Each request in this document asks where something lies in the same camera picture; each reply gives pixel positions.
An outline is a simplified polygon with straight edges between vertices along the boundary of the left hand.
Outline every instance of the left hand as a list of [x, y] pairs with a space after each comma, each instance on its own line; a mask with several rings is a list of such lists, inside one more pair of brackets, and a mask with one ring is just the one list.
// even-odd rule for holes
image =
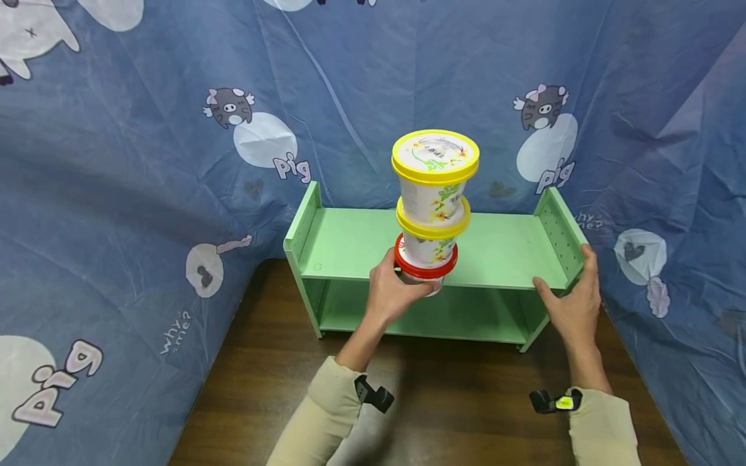
[[366, 317], [385, 327], [404, 314], [410, 304], [440, 288], [435, 282], [407, 285], [399, 280], [394, 271], [394, 248], [371, 270], [370, 281]]

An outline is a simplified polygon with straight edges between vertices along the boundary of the blue fabric backdrop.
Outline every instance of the blue fabric backdrop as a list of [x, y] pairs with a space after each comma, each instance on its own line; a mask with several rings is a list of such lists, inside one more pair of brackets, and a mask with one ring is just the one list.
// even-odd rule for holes
[[306, 183], [390, 208], [393, 142], [438, 127], [481, 148], [475, 211], [560, 188], [687, 459], [738, 464], [745, 22], [736, 0], [2, 0], [0, 463], [165, 464]]

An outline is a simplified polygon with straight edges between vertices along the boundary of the green wooden shelf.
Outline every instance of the green wooden shelf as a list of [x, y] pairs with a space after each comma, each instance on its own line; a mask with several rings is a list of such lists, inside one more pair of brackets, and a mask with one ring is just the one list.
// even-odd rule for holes
[[[400, 232], [393, 210], [324, 208], [311, 182], [284, 249], [319, 338], [355, 329], [370, 269]], [[548, 322], [533, 277], [558, 295], [567, 292], [582, 269], [584, 242], [555, 188], [545, 190], [533, 215], [474, 213], [443, 290], [415, 303], [388, 333], [499, 341], [526, 351]]]

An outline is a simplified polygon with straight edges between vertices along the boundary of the stacked plastic tubs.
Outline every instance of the stacked plastic tubs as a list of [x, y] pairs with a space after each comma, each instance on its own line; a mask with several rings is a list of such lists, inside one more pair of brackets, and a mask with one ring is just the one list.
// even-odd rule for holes
[[471, 219], [463, 191], [479, 168], [479, 148], [452, 131], [416, 131], [394, 144], [391, 163], [401, 181], [396, 218], [403, 233], [395, 247], [401, 278], [442, 283], [458, 260], [456, 238]]

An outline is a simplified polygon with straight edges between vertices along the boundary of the red tub lid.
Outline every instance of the red tub lid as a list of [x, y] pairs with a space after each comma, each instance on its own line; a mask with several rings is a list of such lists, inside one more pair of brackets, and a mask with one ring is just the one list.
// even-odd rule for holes
[[418, 267], [417, 265], [413, 265], [411, 262], [408, 262], [407, 252], [404, 251], [404, 254], [402, 254], [402, 250], [404, 250], [403, 233], [400, 234], [399, 237], [396, 239], [396, 246], [394, 247], [394, 257], [396, 259], [396, 263], [399, 265], [402, 271], [407, 272], [409, 275], [426, 280], [440, 278], [448, 275], [448, 273], [452, 271], [454, 267], [456, 267], [456, 261], [459, 258], [459, 245], [454, 245], [454, 249], [451, 252], [451, 258], [445, 264], [435, 268], [422, 268]]

